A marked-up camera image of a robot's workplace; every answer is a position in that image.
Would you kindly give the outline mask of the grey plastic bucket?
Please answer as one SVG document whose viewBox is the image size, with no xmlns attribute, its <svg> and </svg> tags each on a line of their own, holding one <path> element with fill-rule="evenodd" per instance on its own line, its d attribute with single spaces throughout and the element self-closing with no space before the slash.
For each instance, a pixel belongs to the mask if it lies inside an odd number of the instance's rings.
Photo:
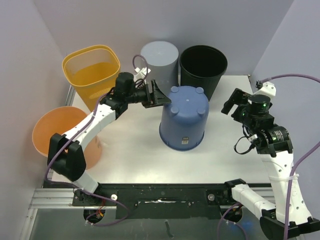
<svg viewBox="0 0 320 240">
<path fill-rule="evenodd" d="M 165 95 L 173 86 L 179 85 L 179 51 L 175 45 L 167 41 L 152 41 L 142 47 L 140 54 L 146 59 L 150 70 L 146 78 L 149 85 L 155 80 Z"/>
</svg>

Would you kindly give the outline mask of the blue plastic bucket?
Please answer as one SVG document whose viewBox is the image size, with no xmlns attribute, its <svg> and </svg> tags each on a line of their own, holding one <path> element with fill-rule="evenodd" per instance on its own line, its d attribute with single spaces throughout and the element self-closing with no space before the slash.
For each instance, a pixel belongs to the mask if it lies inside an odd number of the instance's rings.
<svg viewBox="0 0 320 240">
<path fill-rule="evenodd" d="M 196 148 L 205 136 L 209 101 L 202 87 L 173 86 L 168 98 L 171 103 L 162 108 L 159 135 L 162 141 L 177 151 Z"/>
</svg>

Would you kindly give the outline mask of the black ribbed waste bin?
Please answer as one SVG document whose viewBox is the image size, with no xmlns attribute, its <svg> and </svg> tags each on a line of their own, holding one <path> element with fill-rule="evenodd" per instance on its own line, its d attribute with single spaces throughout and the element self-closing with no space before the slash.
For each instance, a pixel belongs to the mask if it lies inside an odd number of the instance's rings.
<svg viewBox="0 0 320 240">
<path fill-rule="evenodd" d="M 226 56 L 208 45 L 194 45 L 185 49 L 179 58 L 180 84 L 201 87 L 210 100 L 228 67 Z"/>
</svg>

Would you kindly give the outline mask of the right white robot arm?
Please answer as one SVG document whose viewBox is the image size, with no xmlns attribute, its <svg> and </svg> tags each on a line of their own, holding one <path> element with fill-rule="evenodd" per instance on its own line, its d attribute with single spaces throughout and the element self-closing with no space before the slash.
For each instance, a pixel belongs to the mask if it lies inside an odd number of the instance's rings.
<svg viewBox="0 0 320 240">
<path fill-rule="evenodd" d="M 242 125 L 244 138 L 262 160 L 275 202 L 258 195 L 242 179 L 225 182 L 229 188 L 222 192 L 223 200 L 230 205 L 238 202 L 246 207 L 258 218 L 269 240 L 287 240 L 319 231 L 320 221 L 312 217 L 300 190 L 289 132 L 277 125 L 269 113 L 270 97 L 236 88 L 221 112 L 227 115 L 233 106 L 237 108 L 231 117 Z"/>
</svg>

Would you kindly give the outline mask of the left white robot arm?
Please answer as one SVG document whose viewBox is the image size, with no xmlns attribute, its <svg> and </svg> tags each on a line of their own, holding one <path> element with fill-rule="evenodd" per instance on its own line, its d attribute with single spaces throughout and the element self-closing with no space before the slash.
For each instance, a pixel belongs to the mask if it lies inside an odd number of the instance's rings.
<svg viewBox="0 0 320 240">
<path fill-rule="evenodd" d="M 84 192 L 84 200 L 95 206 L 102 193 L 99 183 L 86 172 L 84 150 L 107 125 L 117 120 L 130 104 L 141 103 L 146 109 L 171 103 L 155 80 L 148 85 L 136 83 L 134 75 L 121 72 L 115 86 L 101 96 L 94 110 L 79 124 L 63 134 L 55 133 L 49 141 L 47 168 L 68 179 L 67 184 Z"/>
</svg>

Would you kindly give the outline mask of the yellow mesh waste bin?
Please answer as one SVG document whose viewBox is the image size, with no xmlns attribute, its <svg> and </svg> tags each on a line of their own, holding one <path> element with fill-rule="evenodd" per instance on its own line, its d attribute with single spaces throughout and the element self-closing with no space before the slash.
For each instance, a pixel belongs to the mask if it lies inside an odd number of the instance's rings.
<svg viewBox="0 0 320 240">
<path fill-rule="evenodd" d="M 121 63 L 115 52 L 106 45 L 93 45 L 67 55 L 62 70 L 89 111 L 97 100 L 116 84 Z"/>
</svg>

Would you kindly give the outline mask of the orange plastic bucket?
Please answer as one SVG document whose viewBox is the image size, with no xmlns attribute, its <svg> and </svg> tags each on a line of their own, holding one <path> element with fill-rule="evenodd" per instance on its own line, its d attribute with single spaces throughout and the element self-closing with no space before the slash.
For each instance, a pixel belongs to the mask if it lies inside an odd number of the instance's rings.
<svg viewBox="0 0 320 240">
<path fill-rule="evenodd" d="M 50 138 L 53 134 L 63 134 L 79 124 L 87 114 L 73 106 L 55 108 L 37 122 L 32 132 L 32 142 L 35 149 L 43 156 L 49 153 Z M 96 136 L 84 150 L 86 169 L 94 167 L 102 156 L 102 146 Z"/>
</svg>

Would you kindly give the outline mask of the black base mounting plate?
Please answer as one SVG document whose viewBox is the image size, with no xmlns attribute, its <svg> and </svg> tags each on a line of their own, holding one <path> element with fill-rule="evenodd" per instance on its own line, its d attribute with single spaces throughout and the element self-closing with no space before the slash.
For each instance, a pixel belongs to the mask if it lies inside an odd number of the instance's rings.
<svg viewBox="0 0 320 240">
<path fill-rule="evenodd" d="M 103 183 L 97 194 L 115 201 L 105 201 L 74 190 L 72 206 L 85 210 L 110 207 L 117 220 L 190 219 L 216 220 L 222 209 L 233 205 L 231 188 L 224 183 L 197 184 L 120 184 Z"/>
</svg>

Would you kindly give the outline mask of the aluminium frame rail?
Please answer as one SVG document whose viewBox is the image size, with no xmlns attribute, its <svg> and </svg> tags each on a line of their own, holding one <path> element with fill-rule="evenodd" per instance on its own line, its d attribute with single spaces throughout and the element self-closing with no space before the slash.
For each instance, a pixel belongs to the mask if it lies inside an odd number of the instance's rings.
<svg viewBox="0 0 320 240">
<path fill-rule="evenodd" d="M 80 96 L 73 87 L 70 86 L 69 92 L 66 98 L 66 105 L 78 107 L 81 110 L 84 110 L 86 113 L 89 113 L 84 102 L 81 100 Z M 103 180 L 106 173 L 102 173 L 102 167 L 106 167 L 106 151 L 103 150 L 100 161 L 98 161 L 92 168 L 89 169 L 89 174 L 98 180 Z M 39 212 L 41 210 L 83 210 L 86 207 L 81 206 L 72 206 L 73 201 L 73 189 L 72 188 L 36 188 L 34 190 L 33 196 L 31 198 L 31 203 L 28 207 L 28 212 L 25 217 L 23 228 L 20 234 L 19 240 L 30 240 L 32 237 L 33 230 L 36 229 L 36 220 Z"/>
</svg>

